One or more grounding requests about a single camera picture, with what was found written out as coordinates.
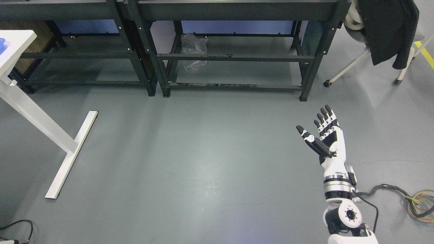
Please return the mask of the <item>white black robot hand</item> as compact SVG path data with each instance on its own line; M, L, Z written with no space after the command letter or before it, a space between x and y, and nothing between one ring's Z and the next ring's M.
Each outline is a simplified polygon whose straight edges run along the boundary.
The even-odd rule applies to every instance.
M296 127L297 131L304 142L319 155L325 178L338 174L347 175L344 136L335 112L329 105L325 105L320 109L317 118L314 124L319 136L314 136L300 125Z

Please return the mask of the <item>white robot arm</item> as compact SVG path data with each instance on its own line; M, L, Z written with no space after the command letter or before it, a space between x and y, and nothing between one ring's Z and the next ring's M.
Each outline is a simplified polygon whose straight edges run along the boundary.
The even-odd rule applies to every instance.
M330 236L328 244L377 244L373 231L362 221L362 215L353 197L357 179L351 165L347 173L336 173L324 178L324 196L327 209L324 224Z

